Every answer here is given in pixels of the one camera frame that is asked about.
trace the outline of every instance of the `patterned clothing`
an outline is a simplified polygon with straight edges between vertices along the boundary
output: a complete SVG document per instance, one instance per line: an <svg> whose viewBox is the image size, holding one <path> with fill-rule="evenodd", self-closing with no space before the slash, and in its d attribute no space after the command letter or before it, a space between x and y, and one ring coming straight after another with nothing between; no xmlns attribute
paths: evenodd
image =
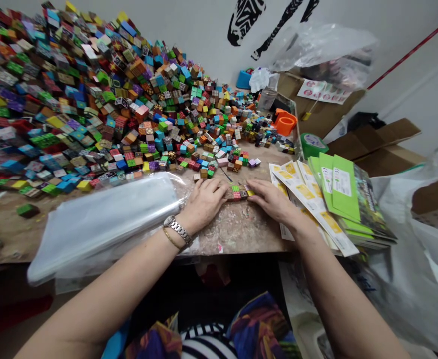
<svg viewBox="0 0 438 359"><path fill-rule="evenodd" d="M247 303L227 331L218 323L178 332L178 314L156 322L124 350L123 359L299 359L292 330L273 297L265 292Z"/></svg>

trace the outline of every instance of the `wall decal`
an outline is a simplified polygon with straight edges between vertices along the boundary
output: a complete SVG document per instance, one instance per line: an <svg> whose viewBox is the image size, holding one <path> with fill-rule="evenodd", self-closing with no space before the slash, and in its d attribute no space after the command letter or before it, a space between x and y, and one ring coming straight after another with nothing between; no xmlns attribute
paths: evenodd
<svg viewBox="0 0 438 359"><path fill-rule="evenodd" d="M232 46L240 46L242 40L265 11L263 0L238 0L230 19L227 39Z"/></svg>
<svg viewBox="0 0 438 359"><path fill-rule="evenodd" d="M312 15L312 12L319 5L319 1L320 0L309 0L307 9L305 10L305 13L302 16L300 22L307 22L309 20L310 16ZM264 44L262 44L262 46L258 48L256 51L254 51L254 53L251 55L251 57L254 60L258 61L262 56L262 53L267 51L267 49L269 49L269 46L272 44L279 31L294 15L294 13L297 11L297 9L302 4L302 2L303 0L292 0L291 3L286 7L284 14L282 14L282 18L279 21L279 24L277 24L272 34L266 39Z"/></svg>

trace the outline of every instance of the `gold bracelet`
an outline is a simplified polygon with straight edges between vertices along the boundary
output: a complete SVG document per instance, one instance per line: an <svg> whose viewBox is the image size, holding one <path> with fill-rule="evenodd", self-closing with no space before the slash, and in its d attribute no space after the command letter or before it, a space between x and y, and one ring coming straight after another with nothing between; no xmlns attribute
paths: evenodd
<svg viewBox="0 0 438 359"><path fill-rule="evenodd" d="M173 244L173 246L175 246L179 251L181 251L182 248L180 246L178 246L176 243L174 243L174 241L172 240L172 238L169 235L169 233L166 232L166 227L163 227L163 232L166 235L166 237L168 238L168 240Z"/></svg>

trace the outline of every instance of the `orange cup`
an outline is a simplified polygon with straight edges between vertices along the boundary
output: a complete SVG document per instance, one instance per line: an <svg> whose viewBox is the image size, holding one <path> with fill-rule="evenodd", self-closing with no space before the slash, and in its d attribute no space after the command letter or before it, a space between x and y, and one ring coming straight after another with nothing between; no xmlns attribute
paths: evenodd
<svg viewBox="0 0 438 359"><path fill-rule="evenodd" d="M275 127L277 128L277 132L279 132L281 135L289 136L296 123L297 117L284 111L279 113L277 116Z"/></svg>

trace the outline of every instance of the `red stripe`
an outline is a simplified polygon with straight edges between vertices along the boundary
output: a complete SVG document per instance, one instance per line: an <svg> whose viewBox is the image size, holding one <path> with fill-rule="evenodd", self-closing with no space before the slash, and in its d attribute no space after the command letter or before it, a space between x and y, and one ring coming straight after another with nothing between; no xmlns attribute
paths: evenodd
<svg viewBox="0 0 438 359"><path fill-rule="evenodd" d="M393 65L390 69L388 69L382 76L380 76L377 80L374 81L372 85L370 85L367 90L370 90L372 87L377 85L384 77L386 77L388 74L390 74L393 70L395 70L402 62L407 60L414 52L416 52L418 49L420 49L427 41L429 41L432 37L437 35L438 33L438 27L425 39L423 39L416 47L414 47L412 50L410 50L404 57L402 57L395 65Z"/></svg>

